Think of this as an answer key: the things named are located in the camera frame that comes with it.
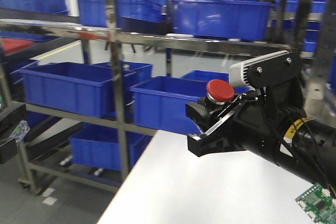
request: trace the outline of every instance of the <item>electronic component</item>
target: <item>electronic component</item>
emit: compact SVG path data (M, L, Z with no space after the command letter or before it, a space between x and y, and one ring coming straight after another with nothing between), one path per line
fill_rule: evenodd
M336 224L336 199L316 183L295 200L317 224Z

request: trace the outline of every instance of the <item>metal shelf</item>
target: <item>metal shelf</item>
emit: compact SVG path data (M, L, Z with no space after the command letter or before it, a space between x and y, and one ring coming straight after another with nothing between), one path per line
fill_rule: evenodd
M117 121L113 121L113 120L75 114L75 113L71 113L71 112L67 112L63 110L52 109L52 108L38 106L38 105L30 104L30 103L26 103L26 107L28 111L57 116L59 118L68 118L68 119L73 119L79 122L86 122L86 123L101 125L105 127L112 127L112 128L118 127ZM149 136L153 136L156 132L155 129L145 128L145 127L141 127L141 126L137 126L137 125L129 124L129 123L124 123L123 127L126 131L137 132L137 133L146 134Z
M108 29L59 22L27 21L23 19L0 19L0 29L24 33L43 33L44 35L109 40ZM288 45L250 42L222 41L217 39L179 38L160 35L117 32L112 41L124 44L144 45L162 48L183 49L218 54L259 56L279 50L289 50Z

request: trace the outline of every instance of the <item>red button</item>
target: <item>red button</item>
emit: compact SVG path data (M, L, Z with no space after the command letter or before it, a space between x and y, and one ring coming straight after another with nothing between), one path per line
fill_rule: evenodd
M230 83L223 80L211 80L206 85L206 90L217 102L232 101L235 97L235 90Z

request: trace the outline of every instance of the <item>black cable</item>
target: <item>black cable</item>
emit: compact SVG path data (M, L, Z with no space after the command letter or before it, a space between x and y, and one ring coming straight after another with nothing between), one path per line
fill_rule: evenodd
M291 120L291 122L292 122L292 125L293 125L294 128L295 128L295 131L298 133L298 129L297 129L296 125L295 125L295 122L294 122L293 118L291 117L290 113L288 112L288 109L285 108L284 106L282 106L281 104L280 104L280 106L281 106L281 107L280 107L280 110L284 111L284 112L289 116L289 118L290 118L290 120ZM326 180L325 182L326 182L327 186L330 187L330 188L332 189L333 194L336 196L336 191L335 191L335 189L333 188L332 184L329 182L327 169L326 169L326 167L324 166L323 162L321 161L321 159L320 159L320 157L319 157L319 154L318 154L318 152L317 152L317 149L316 149L316 145L317 145L317 143L316 143L315 137L314 137L314 135L313 135L313 133L312 133L312 131L311 131L309 125L306 123L305 120L303 120L303 119L301 118L301 116L299 116L298 114L296 114L294 111L292 111L292 113L293 113L297 118L299 118L299 120L301 120L301 122L302 122L302 126L305 126L305 127L307 128L307 130L309 131L309 134L310 134L310 136L311 136L311 138L312 138L312 143L313 143L313 147L314 147L315 157L316 157L317 161L319 162L319 164L316 162L316 160L314 159L314 156L310 153L310 151L308 150L307 146L305 145L303 139L301 138L301 135L298 133L298 137L299 137L299 139L300 139L300 142L302 143L302 145L303 145L304 148L306 149L306 151L307 151L307 153L309 154L309 156L310 156L312 162L315 164L315 166L318 168L319 172L322 174L323 178Z
M297 126L295 125L295 122L294 122L293 118L291 117L291 115L289 114L288 110L287 110L286 108L284 108L284 107L280 108L280 110L284 111L284 112L288 115L288 117L290 118L290 120L291 120L291 122L292 122L292 125L293 125L294 128L295 128L295 132L298 133L298 128L297 128ZM295 116L297 116L297 117L303 122L303 124L306 123L300 116L298 116L298 115L295 115ZM316 145L316 141L315 141L314 136L313 136L313 134L312 134L311 131L310 131L310 135L311 135L312 140L313 140L313 142L314 142L313 145L314 145L315 157L316 157L316 159L318 160L319 164L316 162L316 160L314 159L314 156L313 156L313 155L310 153L310 151L308 150L306 144L304 143L304 141L303 141L303 139L302 139L302 137L301 137L301 135L300 135L299 133L298 133L298 138L299 138L301 144L303 145L303 147L305 148L305 150L307 151L307 153L309 154L309 157L310 157L312 163L315 165L315 167L316 167L316 168L319 170L319 172L322 174L323 178L326 180L325 182L326 182L327 184L329 184L328 175L327 175L327 170L326 170L325 166L323 165L322 161L321 161L320 158L319 158L319 155L318 155L318 153L317 153L317 149L316 149L316 146L315 146L315 145Z
M316 171L313 170L311 166L308 165L307 162L284 140L284 138L279 135L279 132L269 122L266 116L266 112L265 112L265 93L263 89L259 89L259 90L260 90L261 95L259 95L258 101L259 101L260 111L261 111L261 115L263 116L262 118L264 122L269 127L269 129L271 130L273 135L276 137L278 142L280 142L289 151L289 153L293 156L293 158L295 158L297 162L299 162L303 166L303 168L307 170L309 174L311 173L315 174Z

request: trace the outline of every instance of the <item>shelf rack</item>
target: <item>shelf rack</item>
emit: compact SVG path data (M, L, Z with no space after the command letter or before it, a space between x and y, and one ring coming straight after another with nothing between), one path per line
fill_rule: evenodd
M169 0L169 5L167 9L172 13L172 6ZM303 8L301 14L304 15L303 19L300 19L296 31L305 30L305 26L302 25L307 21L309 10L307 10L307 0L300 0L300 6L306 6ZM45 108L42 106L37 106L33 104L26 104L28 111L39 112L43 114L49 114L52 116L57 116L61 118L69 118L77 121L88 122L92 124L98 124L108 127L114 127L118 129L120 151L121 151L121 161L122 161L122 171L121 171L121 181L123 181L128 172L130 171L129 157L127 150L127 140L125 138L125 131L139 132L142 134L153 135L155 133L154 129L148 129L144 127L139 127L133 124L125 122L124 118L124 107L123 107L123 96L122 96L122 78L121 78L121 44L135 44L144 46L154 46L162 47L168 49L183 49L191 51L202 51L202 52L213 52L217 54L233 54L233 55L243 55L249 57L255 57L270 52L275 52L279 50L291 50L291 47L283 44L263 44L263 43L248 43L248 42L232 42L232 41L219 41L215 39L195 39L195 38L176 38L169 36L157 36L149 34L137 34L137 33L125 33L116 28L115 23L115 10L114 10L114 0L107 0L107 14L109 17L108 28L100 27L88 27L82 26L76 23L62 23L62 22L51 22L40 20L23 20L23 19L0 19L0 30L8 31L19 31L24 33L37 33L44 35L52 35L65 38L81 39L83 41L88 40L104 40L110 43L111 50L111 64L114 73L114 88L115 88L115 102L117 108L117 120L107 120L93 118L90 116L83 116L79 114L74 114L70 112L55 110L51 108ZM322 29L326 28L328 23L322 22ZM299 42L300 39L303 40L302 36L298 36L295 42ZM324 45L318 44L318 48L322 48ZM322 60L323 56L321 53L323 50L317 51L316 61ZM328 59L331 60L330 52L328 51ZM87 56L87 62L90 62L89 55ZM323 70L328 69L328 66L323 65ZM0 76L4 76L4 69L2 64L0 64ZM325 75L320 77L320 80L326 79ZM4 101L8 105L12 102L11 95L9 92L8 83L5 78L0 78L0 83L3 91ZM96 178L87 174L81 174L76 172L71 172L67 168L50 166L43 161L31 161L27 155L27 149L25 144L19 146L18 149L19 158L24 170L24 176L20 179L20 182L28 185L30 190L34 193L40 192L40 186L37 181L36 171L40 171L46 174L51 174L54 176L63 177L66 179L71 179L80 183L95 186L98 188L117 191L120 182L113 182L110 180L104 180L102 178Z

